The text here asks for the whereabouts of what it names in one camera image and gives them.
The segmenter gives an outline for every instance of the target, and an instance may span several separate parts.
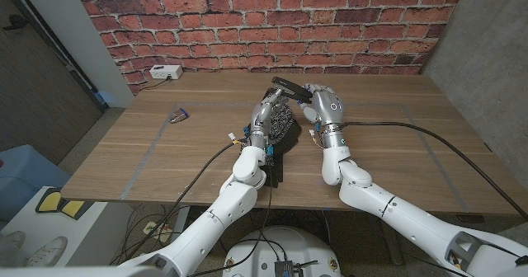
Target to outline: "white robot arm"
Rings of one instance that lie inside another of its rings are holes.
[[[439,265],[466,276],[498,276],[515,272],[528,248],[489,232],[455,226],[389,193],[372,182],[370,174],[350,157],[342,136],[342,106],[333,90],[313,84],[313,108],[301,104],[310,122],[319,122],[323,135],[323,179],[342,183],[339,198],[351,207],[381,218]]]

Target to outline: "white power strip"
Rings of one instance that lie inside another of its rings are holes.
[[[180,65],[155,65],[149,71],[153,79],[178,79],[183,73]]]

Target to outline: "black cable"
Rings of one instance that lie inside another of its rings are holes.
[[[445,268],[444,266],[441,266],[441,265],[438,265],[438,264],[432,263],[432,262],[430,262],[430,261],[426,261],[426,260],[424,260],[424,259],[422,259],[422,258],[420,258],[420,257],[418,257],[418,256],[414,256],[414,255],[412,255],[412,254],[410,254],[410,253],[408,253],[408,252],[406,252],[406,251],[404,251],[404,250],[402,250],[402,252],[405,253],[405,254],[408,255],[408,256],[411,256],[411,257],[413,257],[413,258],[419,260],[419,261],[423,261],[424,263],[426,263],[426,264],[428,264],[428,265],[433,265],[433,266],[435,266],[436,268],[440,268],[440,269],[446,270],[446,271],[448,271],[448,272],[450,272],[450,273],[453,273],[453,274],[456,274],[456,275],[458,275],[458,276],[470,277],[469,275],[462,274],[462,273],[460,273],[460,272],[457,272],[457,271],[452,270],[452,269],[449,269],[449,268]]]
[[[343,124],[343,128],[348,125],[392,125],[392,126],[402,126],[410,129],[415,129],[417,131],[420,131],[422,133],[428,134],[432,136],[433,138],[437,139],[438,141],[445,144],[448,148],[450,148],[453,152],[459,155],[459,157],[462,157],[463,160],[465,160],[482,178],[484,178],[485,181],[489,183],[489,185],[492,186],[493,189],[497,191],[498,194],[500,194],[510,205],[517,210],[517,212],[526,220],[528,221],[528,214],[514,201],[512,198],[510,198],[509,195],[504,192],[496,183],[493,181],[484,171],[482,171],[474,162],[472,162],[468,157],[466,157],[458,148],[456,148],[453,144],[447,142],[444,138],[440,137],[439,135],[431,132],[428,129],[421,128],[414,124],[406,124],[402,122],[396,122],[396,121],[381,121],[381,122],[361,122],[361,121],[350,121]]]
[[[271,193],[273,191],[273,187],[270,186],[270,200],[267,204],[267,211],[266,211],[266,216],[264,217],[264,223],[262,224],[262,228],[265,228],[266,227],[266,221],[267,221],[267,216],[269,215],[270,213],[270,209],[271,209]],[[262,236],[262,231],[258,234],[258,239],[257,241],[255,242],[255,245],[253,246],[253,249],[251,249],[251,251],[249,252],[249,254],[247,254],[246,257],[244,257],[241,261],[239,261],[238,263],[234,263],[232,265],[226,265],[226,266],[223,266],[221,268],[217,268],[217,269],[212,269],[212,270],[207,270],[207,271],[203,271],[203,272],[199,272],[199,273],[194,273],[193,275],[189,275],[188,277],[196,277],[196,276],[200,276],[200,275],[205,275],[205,274],[210,274],[210,273],[214,273],[214,272],[218,272],[218,271],[221,271],[221,270],[227,270],[227,269],[231,269],[237,265],[240,265],[242,264],[244,261],[247,261],[248,258],[253,254],[253,252],[257,249],[257,245],[258,245],[258,242],[261,241],[261,236]]]
[[[165,221],[167,221],[167,218],[168,216],[170,216],[170,214],[172,214],[176,207],[178,206],[178,204],[180,204],[180,201],[182,201],[183,197],[187,194],[187,192],[191,189],[191,187],[196,183],[196,181],[198,181],[198,178],[200,178],[201,174],[205,171],[205,169],[220,155],[222,154],[224,151],[226,151],[228,148],[232,147],[235,143],[232,142],[230,143],[229,145],[227,145],[226,147],[220,149],[220,151],[218,151],[200,170],[200,172],[198,173],[198,175],[196,175],[196,177],[191,181],[191,183],[189,184],[189,186],[187,188],[184,189],[184,191],[181,193],[181,195],[178,197],[178,199],[176,200],[176,202],[172,205],[172,208],[171,210],[168,212],[168,214],[165,216],[165,218],[163,218],[157,225],[156,227],[151,230],[147,236],[145,236],[143,238],[143,240],[141,240],[141,243],[134,249],[134,251],[130,254],[131,256],[133,256],[139,249],[140,247],[150,238],[150,236],[152,236],[152,234],[154,233],[154,231],[158,230],[158,228],[161,226],[162,223],[164,223]]]
[[[237,244],[242,243],[242,242],[250,242],[250,241],[256,241],[256,240],[257,239],[240,240],[240,241],[236,242],[234,245],[237,245]],[[284,255],[284,260],[285,261],[288,260],[288,256],[286,255],[286,250],[279,243],[277,243],[275,241],[272,241],[272,240],[268,240],[268,241],[266,241],[266,240],[258,240],[258,241],[260,241],[260,242],[268,242],[268,244],[269,243],[273,243],[273,244],[277,245],[282,250],[282,254]]]

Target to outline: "gray wall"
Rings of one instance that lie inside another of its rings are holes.
[[[460,0],[422,73],[528,190],[528,0]]]

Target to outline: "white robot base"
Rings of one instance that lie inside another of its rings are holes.
[[[255,246],[259,231],[252,232],[229,250],[226,263],[238,262],[245,258]],[[341,277],[336,254],[321,239],[299,228],[276,226],[264,228],[263,235],[273,246],[280,261],[293,261],[293,265],[310,261],[317,263],[302,268],[306,277]],[[242,264],[230,270],[224,270],[223,277],[270,277],[275,276],[276,254],[261,237],[257,248]]]

